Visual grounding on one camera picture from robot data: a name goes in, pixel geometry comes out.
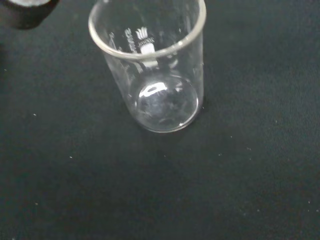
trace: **black container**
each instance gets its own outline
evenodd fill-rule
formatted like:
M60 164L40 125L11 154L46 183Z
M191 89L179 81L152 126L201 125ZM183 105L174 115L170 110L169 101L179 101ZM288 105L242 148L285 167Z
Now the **black container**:
M23 6L9 0L0 0L0 24L16 29L37 27L55 8L59 0L45 4Z

